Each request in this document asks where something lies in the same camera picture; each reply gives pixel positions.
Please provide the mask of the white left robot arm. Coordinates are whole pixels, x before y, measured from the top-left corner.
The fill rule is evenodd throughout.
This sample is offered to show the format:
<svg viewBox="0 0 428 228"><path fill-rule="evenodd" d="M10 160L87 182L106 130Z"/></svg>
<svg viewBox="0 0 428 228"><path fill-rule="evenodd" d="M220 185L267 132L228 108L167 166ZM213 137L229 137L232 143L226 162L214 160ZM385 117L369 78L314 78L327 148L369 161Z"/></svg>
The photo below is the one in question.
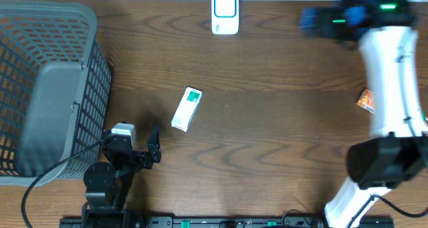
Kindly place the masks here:
<svg viewBox="0 0 428 228"><path fill-rule="evenodd" d="M159 138L160 126L155 126L147 149L140 151L134 149L136 128L132 124L117 123L103 133L100 149L107 161L91 165L84 174L87 203L82 209L82 227L146 226L139 212L126 210L124 205L135 174L161 161Z"/></svg>

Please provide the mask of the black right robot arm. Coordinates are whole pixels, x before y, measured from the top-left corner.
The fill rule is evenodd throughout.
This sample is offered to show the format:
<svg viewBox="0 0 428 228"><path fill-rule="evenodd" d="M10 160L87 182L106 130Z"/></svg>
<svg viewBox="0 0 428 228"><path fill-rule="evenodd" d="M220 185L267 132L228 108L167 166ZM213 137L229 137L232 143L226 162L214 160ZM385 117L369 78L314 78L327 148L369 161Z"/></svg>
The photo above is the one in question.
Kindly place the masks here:
<svg viewBox="0 0 428 228"><path fill-rule="evenodd" d="M427 168L427 121L421 110L415 50L417 12L410 0L340 0L302 11L309 37L355 43L365 65L374 112L370 138L351 146L347 178L312 227L383 227L366 212Z"/></svg>

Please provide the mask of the small orange box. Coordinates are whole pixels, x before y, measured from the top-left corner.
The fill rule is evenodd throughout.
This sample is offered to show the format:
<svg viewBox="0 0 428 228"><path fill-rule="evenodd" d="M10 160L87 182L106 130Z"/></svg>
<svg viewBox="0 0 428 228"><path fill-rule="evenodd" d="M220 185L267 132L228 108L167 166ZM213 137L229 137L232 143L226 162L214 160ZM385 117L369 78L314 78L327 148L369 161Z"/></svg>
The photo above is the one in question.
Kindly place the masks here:
<svg viewBox="0 0 428 228"><path fill-rule="evenodd" d="M373 113L375 111L373 93L369 89L364 89L356 101L356 105Z"/></svg>

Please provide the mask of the white green carton box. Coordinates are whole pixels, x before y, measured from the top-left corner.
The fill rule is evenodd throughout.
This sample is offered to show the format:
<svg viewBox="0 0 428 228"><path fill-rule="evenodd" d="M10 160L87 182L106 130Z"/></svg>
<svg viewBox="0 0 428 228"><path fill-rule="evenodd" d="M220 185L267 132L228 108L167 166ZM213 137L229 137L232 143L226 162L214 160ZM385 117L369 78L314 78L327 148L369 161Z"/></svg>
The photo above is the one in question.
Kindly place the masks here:
<svg viewBox="0 0 428 228"><path fill-rule="evenodd" d="M190 86L186 87L185 93L171 120L171 126L184 132L188 131L202 97L202 90Z"/></svg>

